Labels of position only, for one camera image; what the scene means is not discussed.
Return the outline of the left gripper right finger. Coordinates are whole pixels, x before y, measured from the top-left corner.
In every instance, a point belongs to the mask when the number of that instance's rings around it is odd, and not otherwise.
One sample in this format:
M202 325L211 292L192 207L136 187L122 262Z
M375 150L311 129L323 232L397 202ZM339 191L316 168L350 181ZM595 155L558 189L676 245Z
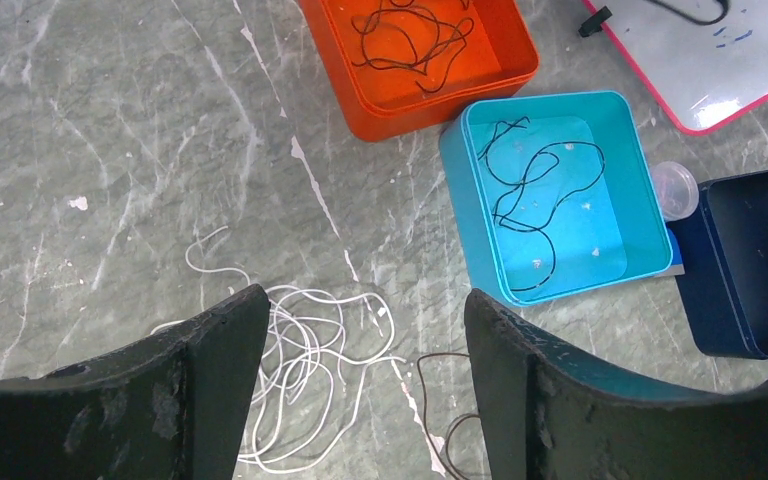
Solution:
M495 479L768 479L768 384L716 394L602 360L481 290L465 301Z

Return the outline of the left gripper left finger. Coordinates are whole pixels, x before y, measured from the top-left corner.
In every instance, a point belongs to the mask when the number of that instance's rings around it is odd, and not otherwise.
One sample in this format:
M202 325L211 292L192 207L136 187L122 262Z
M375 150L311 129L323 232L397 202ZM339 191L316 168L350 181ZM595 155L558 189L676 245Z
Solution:
M0 380L0 479L229 479L269 321L250 286L45 376Z

